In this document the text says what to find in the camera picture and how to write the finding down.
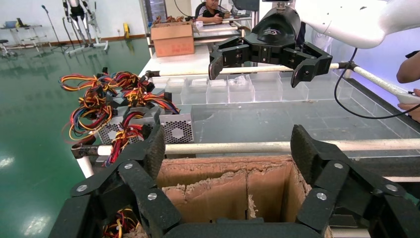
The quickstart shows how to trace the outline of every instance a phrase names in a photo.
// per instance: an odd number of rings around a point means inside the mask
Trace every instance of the brown cardboard box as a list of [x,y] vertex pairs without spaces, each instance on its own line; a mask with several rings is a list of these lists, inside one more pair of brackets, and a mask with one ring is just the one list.
[[[294,222],[311,189],[291,156],[164,160],[157,183],[188,223]],[[325,237],[332,237],[330,229]]]
[[156,24],[151,28],[151,40],[157,57],[194,54],[191,22]]

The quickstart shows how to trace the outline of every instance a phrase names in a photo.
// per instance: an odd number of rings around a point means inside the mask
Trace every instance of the human hand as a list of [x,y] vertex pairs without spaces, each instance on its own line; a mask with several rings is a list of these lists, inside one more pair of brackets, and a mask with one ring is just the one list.
[[[416,96],[420,97],[420,90],[419,89],[414,89],[413,92]],[[411,108],[413,108],[415,106],[417,106],[417,104],[403,104],[403,103],[398,104],[398,107],[405,110],[405,111],[410,110]],[[417,108],[414,111],[409,112],[408,114],[411,116],[411,118],[413,120],[416,120],[416,121],[420,122],[420,108]]]
[[213,23],[216,23],[216,24],[222,23],[222,21],[223,21],[223,18],[221,18],[219,16],[219,13],[214,15],[214,17],[212,17],[212,18],[213,18]]

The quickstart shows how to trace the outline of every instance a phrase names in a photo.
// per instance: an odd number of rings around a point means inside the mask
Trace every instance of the black wire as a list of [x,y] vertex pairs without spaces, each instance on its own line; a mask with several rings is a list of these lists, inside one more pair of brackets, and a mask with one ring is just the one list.
[[178,11],[180,11],[183,15],[185,15],[186,17],[189,17],[187,14],[185,14],[185,13],[183,13],[180,9],[179,9],[179,7],[178,7],[178,4],[176,4],[176,0],[173,0],[174,2],[175,2],[175,6],[176,6],[176,8],[178,9]]
[[345,72],[349,69],[351,62],[353,62],[353,59],[354,59],[354,57],[355,57],[355,55],[356,55],[356,52],[357,52],[357,48],[355,48],[355,51],[353,52],[353,55],[352,55],[352,57],[351,57],[350,61],[348,62],[348,64],[347,64],[347,65],[346,65],[346,67],[344,68],[343,72],[341,73],[340,77],[339,77],[339,78],[338,78],[338,80],[337,80],[337,83],[335,84],[335,88],[334,88],[334,99],[335,99],[335,101],[338,103],[338,105],[340,105],[340,106],[341,106],[344,110],[346,110],[346,111],[350,112],[351,114],[353,114],[353,115],[355,115],[355,116],[358,116],[358,117],[361,117],[361,118],[365,118],[365,119],[388,119],[388,118],[395,118],[395,117],[399,117],[399,116],[405,115],[405,114],[407,114],[407,113],[409,113],[409,112],[412,112],[412,111],[414,111],[414,110],[415,110],[415,109],[417,109],[417,108],[420,108],[420,104],[418,104],[417,106],[415,106],[415,107],[411,108],[410,110],[407,110],[407,111],[405,111],[405,112],[398,113],[398,114],[395,114],[395,115],[390,115],[390,116],[385,116],[385,117],[367,117],[367,116],[363,116],[363,115],[357,114],[357,113],[355,113],[355,112],[352,112],[352,111],[351,111],[351,110],[349,110],[347,107],[345,107],[343,104],[341,104],[341,103],[338,101],[338,98],[337,98],[337,88],[338,88],[338,84],[340,83],[340,80],[343,78],[343,76],[344,76]]

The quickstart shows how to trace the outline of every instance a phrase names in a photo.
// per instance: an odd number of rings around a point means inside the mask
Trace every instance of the microphone stand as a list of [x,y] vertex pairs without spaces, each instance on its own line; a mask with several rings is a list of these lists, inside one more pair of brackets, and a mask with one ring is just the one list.
[[57,42],[58,42],[58,46],[57,46],[57,47],[52,48],[52,49],[51,49],[51,51],[54,51],[55,49],[60,48],[60,52],[64,53],[64,52],[65,52],[65,51],[69,48],[69,46],[66,46],[66,43],[61,43],[61,42],[60,42],[60,40],[58,39],[58,36],[57,36],[57,32],[55,31],[55,28],[54,28],[53,22],[51,21],[50,14],[48,13],[48,10],[45,8],[45,6],[44,6],[44,5],[42,5],[41,7],[42,7],[42,8],[45,10],[45,12],[47,13],[48,20],[50,20],[50,24],[51,24],[52,30],[54,31],[55,38],[57,38]]

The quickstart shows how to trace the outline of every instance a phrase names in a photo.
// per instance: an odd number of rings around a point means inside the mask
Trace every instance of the stool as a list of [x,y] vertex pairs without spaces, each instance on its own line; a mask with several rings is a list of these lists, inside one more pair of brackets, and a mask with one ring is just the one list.
[[0,40],[1,48],[3,49],[3,57],[17,56],[17,53],[16,52],[8,51],[7,50],[6,46],[4,45],[7,42],[9,42],[9,41],[8,40]]

